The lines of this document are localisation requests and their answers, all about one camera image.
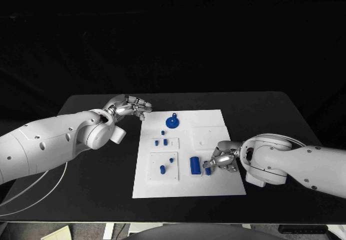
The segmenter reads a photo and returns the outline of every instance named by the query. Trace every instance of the robotic hand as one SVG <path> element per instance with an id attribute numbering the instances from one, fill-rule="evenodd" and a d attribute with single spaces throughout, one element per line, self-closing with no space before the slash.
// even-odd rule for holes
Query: robotic hand
<path id="1" fill-rule="evenodd" d="M 115 123 L 125 115 L 144 121 L 151 110 L 148 102 L 121 94 L 102 109 L 33 121 L 8 132 L 0 137 L 0 184 L 56 168 L 108 140 L 120 144 L 125 131 Z"/>
<path id="2" fill-rule="evenodd" d="M 281 185 L 287 174 L 308 188 L 346 198 L 346 151 L 305 146 L 293 138 L 261 134 L 245 142 L 220 141 L 203 168 L 218 166 L 236 172 L 239 158 L 248 183 L 264 187 Z"/>

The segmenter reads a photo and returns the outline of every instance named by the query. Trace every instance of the floor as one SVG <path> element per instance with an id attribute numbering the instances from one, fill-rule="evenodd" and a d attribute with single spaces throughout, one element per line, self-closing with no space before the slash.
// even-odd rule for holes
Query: floor
<path id="1" fill-rule="evenodd" d="M 39 240 L 43 236 L 68 225 L 72 240 L 101 240 L 104 237 L 105 223 L 8 223 L 0 240 Z M 121 240 L 128 235 L 130 224 L 117 223 L 111 240 Z M 326 235 L 281 234 L 278 225 L 252 224 L 251 229 L 281 237 L 285 240 L 327 240 Z"/>

